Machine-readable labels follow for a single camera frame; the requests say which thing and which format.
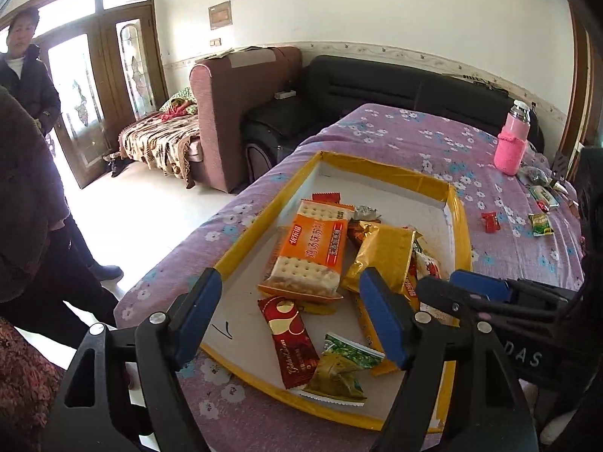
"yellow tape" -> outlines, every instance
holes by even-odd
[[[230,247],[224,256],[218,260],[215,269],[221,274],[223,281],[231,276],[266,230],[272,226],[282,209],[285,208],[297,190],[302,186],[303,182],[321,161],[341,170],[381,180],[389,184],[397,185],[398,187],[413,190],[424,196],[430,197],[431,199],[438,200],[439,202],[447,203],[452,215],[452,226],[455,237],[455,267],[456,269],[471,270],[471,241],[469,238],[467,219],[465,217],[465,210],[460,200],[456,197],[454,188],[450,187],[446,182],[397,166],[377,163],[376,161],[339,153],[321,151],[316,153],[300,170],[298,170],[289,182],[287,182],[287,185],[285,185],[277,196],[264,208],[253,224]],[[245,372],[240,367],[220,356],[206,344],[201,344],[201,347],[209,356],[211,356],[211,358],[240,379],[244,380],[250,386],[265,392],[280,402],[293,406],[306,413],[310,413],[316,417],[325,418],[326,420],[367,430],[381,430],[383,425],[381,420],[337,411],[296,396],[295,394],[277,388],[262,381],[258,377]],[[436,417],[440,420],[441,424],[444,423],[448,414],[448,407],[450,406],[454,369],[454,362],[446,362],[444,364],[442,385],[440,386],[436,403]],[[441,427],[429,429],[429,433],[439,433],[441,431]]]

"handwritten mark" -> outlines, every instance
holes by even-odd
[[[232,340],[232,335],[230,334],[230,331],[228,330],[228,321],[226,322],[226,324],[224,325],[226,328],[226,333],[223,332],[222,330],[220,330],[215,324],[212,324],[212,326],[218,330],[220,333],[222,333],[225,337],[227,337],[229,340]]]

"black pants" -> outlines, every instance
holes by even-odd
[[[84,265],[91,267],[94,263],[94,257],[92,256],[92,253],[90,253],[90,248],[88,248],[84,236],[79,227],[77,227],[73,215],[70,214],[69,217],[65,219],[65,227],[71,236],[71,246],[77,250],[77,254]]]
[[[84,266],[67,228],[50,233],[50,245],[32,283],[22,295],[0,304],[0,315],[22,330],[40,333],[60,344],[78,348],[88,331],[63,302],[91,312],[115,326],[117,299]]]

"purple bedspread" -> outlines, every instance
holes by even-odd
[[[118,325],[137,325],[187,292],[317,151],[403,166],[450,182],[465,206],[474,271],[577,290],[583,280],[579,221],[562,205],[549,215],[555,234],[534,238],[528,214],[540,210],[515,177],[492,165],[496,142],[479,129],[441,117],[382,105],[360,107],[304,141],[147,273],[118,304]],[[540,155],[529,153],[526,160],[546,168]],[[497,212],[502,228],[495,234],[484,231],[481,214],[489,211]],[[208,444],[218,452],[356,452],[368,450],[375,440],[373,432],[277,402],[230,376],[201,350],[180,372],[180,384]]]

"black leather sofa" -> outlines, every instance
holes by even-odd
[[[250,180],[290,154],[304,139],[363,104],[390,105],[446,117],[497,135],[513,99],[502,90],[408,66],[318,56],[292,84],[295,97],[251,110],[241,124]],[[536,114],[530,135],[542,152]]]

